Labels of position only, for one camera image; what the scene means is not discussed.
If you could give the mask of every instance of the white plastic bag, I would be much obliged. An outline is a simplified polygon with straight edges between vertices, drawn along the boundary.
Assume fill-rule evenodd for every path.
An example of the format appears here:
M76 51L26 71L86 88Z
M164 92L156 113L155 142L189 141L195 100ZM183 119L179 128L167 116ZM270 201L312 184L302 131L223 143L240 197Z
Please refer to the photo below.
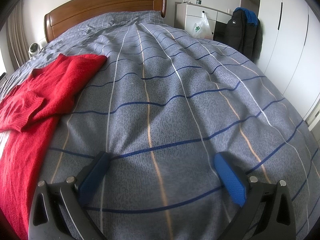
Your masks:
M191 36L196 39L212 40L212 32L204 11L202 11L201 21L193 25Z

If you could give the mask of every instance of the bed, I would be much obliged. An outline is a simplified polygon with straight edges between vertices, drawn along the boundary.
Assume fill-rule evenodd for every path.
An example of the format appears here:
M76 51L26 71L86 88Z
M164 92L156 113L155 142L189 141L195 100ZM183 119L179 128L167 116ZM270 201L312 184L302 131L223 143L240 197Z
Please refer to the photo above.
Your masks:
M287 182L304 239L320 215L307 125L254 63L164 24L165 11L166 0L72 0L45 16L49 43L1 98L60 53L108 60L61 118L39 180L63 181L104 150L111 165L86 209L108 239L217 239L238 210L212 165L228 151L259 181Z

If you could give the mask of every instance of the wardrobe handle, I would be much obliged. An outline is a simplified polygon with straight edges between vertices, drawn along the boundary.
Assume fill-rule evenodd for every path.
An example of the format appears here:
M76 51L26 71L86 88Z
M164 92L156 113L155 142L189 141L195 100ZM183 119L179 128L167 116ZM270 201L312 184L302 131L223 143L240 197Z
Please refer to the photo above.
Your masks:
M307 32L306 32L306 38L304 39L304 44L303 46L306 45L306 41L307 41L307 35L308 35L308 29L309 29L309 14L308 14L308 23L307 23Z
M280 29L280 23L281 23L282 5L283 5L283 2L281 3L281 11L280 11L280 19L279 19L278 31L279 31L279 29Z

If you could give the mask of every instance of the bed frame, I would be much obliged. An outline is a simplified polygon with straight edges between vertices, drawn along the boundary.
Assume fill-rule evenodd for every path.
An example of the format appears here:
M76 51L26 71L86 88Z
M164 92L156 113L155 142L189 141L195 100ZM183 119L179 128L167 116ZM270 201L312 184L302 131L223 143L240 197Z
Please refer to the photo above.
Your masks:
M165 16L167 0L71 0L44 16L44 33L52 41L69 28L92 17L121 11L160 11Z

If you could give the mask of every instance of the blue cloth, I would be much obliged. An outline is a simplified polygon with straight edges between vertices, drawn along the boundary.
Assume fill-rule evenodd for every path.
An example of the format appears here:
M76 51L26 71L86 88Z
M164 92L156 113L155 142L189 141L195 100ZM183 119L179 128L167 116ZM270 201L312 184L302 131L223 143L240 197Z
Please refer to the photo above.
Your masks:
M258 26L258 18L253 11L250 11L250 10L248 10L246 8L242 8L242 7L238 7L234 11L236 12L238 10L243 10L245 12L248 23L253 23L254 26L256 26L256 27Z

